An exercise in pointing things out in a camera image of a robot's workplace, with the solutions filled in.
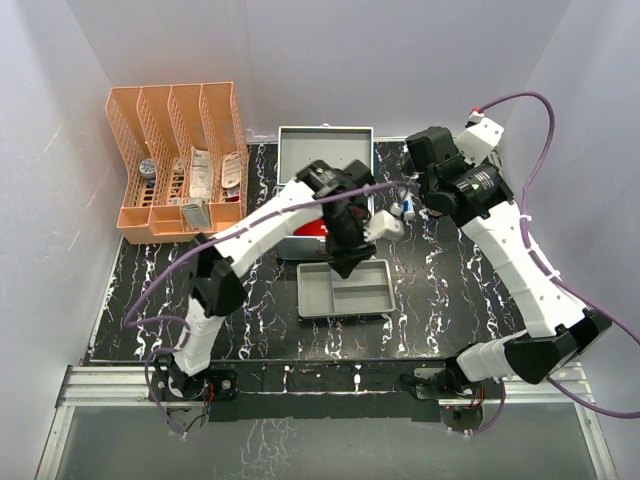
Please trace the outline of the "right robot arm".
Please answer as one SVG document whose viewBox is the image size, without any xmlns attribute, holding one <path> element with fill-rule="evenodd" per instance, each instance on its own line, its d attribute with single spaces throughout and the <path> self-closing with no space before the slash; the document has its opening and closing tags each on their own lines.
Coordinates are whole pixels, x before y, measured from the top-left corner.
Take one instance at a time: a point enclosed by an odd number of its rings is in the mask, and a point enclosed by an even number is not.
<svg viewBox="0 0 640 480">
<path fill-rule="evenodd" d="M 609 317 L 557 286 L 547 264 L 534 262 L 537 250 L 522 238 L 519 206 L 486 154 L 459 149 L 450 130 L 440 126 L 407 137 L 406 145 L 405 168 L 418 176 L 423 205 L 450 217 L 480 249 L 524 321 L 520 332 L 462 349 L 433 381 L 460 397 L 489 378 L 516 375 L 538 384 L 611 327 Z"/>
</svg>

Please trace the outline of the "white blue tube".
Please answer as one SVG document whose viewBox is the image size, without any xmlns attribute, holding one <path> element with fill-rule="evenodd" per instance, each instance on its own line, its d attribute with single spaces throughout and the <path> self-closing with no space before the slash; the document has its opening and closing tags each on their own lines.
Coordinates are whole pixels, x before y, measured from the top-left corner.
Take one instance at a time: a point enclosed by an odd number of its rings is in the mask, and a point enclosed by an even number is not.
<svg viewBox="0 0 640 480">
<path fill-rule="evenodd" d="M 415 207 L 410 192 L 406 192 L 406 195 L 402 200 L 397 203 L 394 202 L 390 209 L 390 213 L 403 222 L 411 222 L 415 219 Z"/>
</svg>

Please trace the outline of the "red first aid pouch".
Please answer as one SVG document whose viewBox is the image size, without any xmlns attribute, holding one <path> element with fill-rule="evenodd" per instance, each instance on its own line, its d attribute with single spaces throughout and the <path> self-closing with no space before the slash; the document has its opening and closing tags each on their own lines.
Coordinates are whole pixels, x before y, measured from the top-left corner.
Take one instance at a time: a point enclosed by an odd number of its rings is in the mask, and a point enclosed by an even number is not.
<svg viewBox="0 0 640 480">
<path fill-rule="evenodd" d="M 294 236 L 301 237 L 325 237 L 327 235 L 327 228 L 322 219 L 317 219 L 306 223 L 295 230 Z"/>
</svg>

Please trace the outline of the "grey plastic tray insert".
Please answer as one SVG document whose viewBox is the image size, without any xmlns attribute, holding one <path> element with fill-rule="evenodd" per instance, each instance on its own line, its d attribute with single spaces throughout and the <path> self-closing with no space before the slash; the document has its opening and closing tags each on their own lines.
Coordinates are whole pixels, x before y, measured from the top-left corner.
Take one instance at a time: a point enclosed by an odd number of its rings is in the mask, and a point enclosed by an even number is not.
<svg viewBox="0 0 640 480">
<path fill-rule="evenodd" d="M 299 264 L 296 274 L 300 318 L 377 316 L 396 308 L 384 259 L 361 262 L 346 279 L 326 262 Z"/>
</svg>

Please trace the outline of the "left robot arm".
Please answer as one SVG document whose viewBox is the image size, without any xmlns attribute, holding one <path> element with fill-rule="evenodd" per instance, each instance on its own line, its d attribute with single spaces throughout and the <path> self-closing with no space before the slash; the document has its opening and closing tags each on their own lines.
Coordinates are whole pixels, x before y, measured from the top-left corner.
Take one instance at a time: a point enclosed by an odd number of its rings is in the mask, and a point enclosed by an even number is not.
<svg viewBox="0 0 640 480">
<path fill-rule="evenodd" d="M 327 261 L 342 278 L 374 254 L 374 244 L 365 237 L 371 214 L 361 191 L 374 182 L 370 167 L 359 160 L 343 169 L 315 160 L 261 208 L 212 236 L 214 246 L 199 252 L 192 263 L 186 324 L 167 360 L 166 384 L 174 395 L 194 399 L 204 392 L 204 371 L 219 329 L 247 298 L 242 277 L 284 238 L 322 220 Z"/>
</svg>

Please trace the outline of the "silver metal medicine case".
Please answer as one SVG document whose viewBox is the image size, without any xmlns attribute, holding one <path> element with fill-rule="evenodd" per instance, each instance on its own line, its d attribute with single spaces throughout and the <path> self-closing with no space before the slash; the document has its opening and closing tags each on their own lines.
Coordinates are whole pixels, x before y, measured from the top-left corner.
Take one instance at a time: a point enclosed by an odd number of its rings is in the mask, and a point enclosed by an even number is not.
<svg viewBox="0 0 640 480">
<path fill-rule="evenodd" d="M 359 160 L 372 173 L 374 160 L 374 130 L 362 126 L 281 126 L 278 133 L 276 188 L 282 189 L 304 166 L 323 160 L 334 168 L 345 168 Z M 301 237 L 294 234 L 276 245 L 281 260 L 312 262 L 326 257 L 325 237 Z"/>
</svg>

